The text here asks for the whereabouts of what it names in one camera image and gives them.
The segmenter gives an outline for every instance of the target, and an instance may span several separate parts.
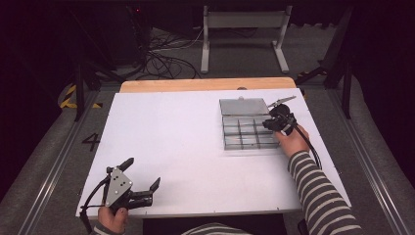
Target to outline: black cable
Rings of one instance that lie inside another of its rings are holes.
[[[91,201],[92,197],[94,197],[94,195],[97,193],[97,191],[106,183],[109,183],[110,181],[110,176],[107,175],[107,177],[105,179],[103,179],[98,185],[97,187],[95,187],[94,190],[92,190],[91,194],[88,196],[88,198],[85,201],[85,204],[81,207],[82,211],[79,213],[79,218],[80,220],[82,220],[83,225],[85,225],[85,228],[88,232],[88,234],[90,234],[92,232],[92,227],[91,227],[91,223],[89,222],[88,219],[88,215],[86,214],[86,210],[88,210],[88,204]]]

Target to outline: metal frame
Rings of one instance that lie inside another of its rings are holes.
[[[92,107],[96,97],[98,96],[98,91],[90,91],[86,99],[86,107]],[[19,231],[19,234],[32,234],[36,228],[37,222],[40,219],[40,216],[43,214],[43,211],[46,208],[46,205],[49,202],[50,197],[55,189],[55,186],[58,183],[58,180],[61,176],[62,171],[64,170],[65,164],[67,163],[70,151],[73,146],[73,141],[77,136],[77,133],[80,130],[83,122],[85,121],[89,111],[91,109],[86,109],[84,114],[80,117],[79,121],[75,121],[70,130],[69,136],[65,141],[65,144],[56,157],[55,163],[53,164],[51,170],[49,171],[48,176],[43,182],[40,191],[36,197],[36,200],[33,202],[33,205],[24,220],[24,223]]]
[[[281,46],[287,31],[292,6],[287,6],[285,11],[279,12],[209,12],[208,6],[204,6],[204,46],[202,49],[201,73],[208,73],[209,41],[208,30],[221,27],[281,27],[277,40],[272,41],[272,46],[277,56],[282,73],[288,73],[286,59]]]
[[[394,205],[388,187],[373,165],[370,156],[364,148],[353,123],[345,116],[339,95],[337,94],[336,90],[333,89],[330,89],[327,92],[333,105],[336,108],[336,111],[338,112],[338,115],[342,118],[343,124],[346,127],[350,140],[352,141],[354,151],[357,154],[357,159],[359,160],[360,165],[365,172],[376,197],[378,198],[379,204],[384,210],[385,216],[390,223],[393,233],[412,234],[405,224],[405,221],[403,220],[396,206]]]

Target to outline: metal stand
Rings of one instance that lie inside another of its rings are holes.
[[[336,88],[340,80],[344,79],[342,109],[347,118],[350,118],[349,103],[350,103],[350,85],[351,85],[351,54],[345,52],[344,55],[340,55],[343,41],[346,35],[348,23],[351,18],[353,7],[346,9],[336,33],[330,43],[329,49],[321,63],[321,66],[306,75],[299,76],[296,79],[296,85],[303,84],[304,82],[312,79],[322,72],[327,73],[327,77],[324,80],[324,86],[326,88]]]
[[[277,40],[272,41],[272,46],[277,56],[282,73],[288,73],[288,65],[281,46],[287,30],[292,6],[279,12],[209,12],[208,6],[204,6],[204,46],[202,51],[201,73],[208,73],[209,56],[209,28],[224,27],[281,27]]]

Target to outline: yellow tape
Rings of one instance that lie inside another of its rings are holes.
[[[76,109],[77,108],[77,105],[76,104],[71,104],[69,102],[70,101],[70,98],[71,98],[71,96],[72,96],[72,94],[73,94],[73,92],[75,90],[76,90],[76,85],[73,84],[69,88],[69,90],[67,92],[67,95],[64,98],[64,101],[61,103],[61,109],[63,109],[63,108]],[[92,105],[92,108],[96,108],[96,109],[103,108],[103,104],[102,103],[95,103],[95,104]]]

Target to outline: number 4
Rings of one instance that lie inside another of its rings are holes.
[[[100,141],[98,140],[98,134],[97,133],[93,133],[91,136],[89,136],[88,138],[86,138],[82,141],[82,144],[92,144],[91,149],[89,149],[89,152],[92,152],[94,150],[95,144],[98,144],[98,143],[100,143]]]

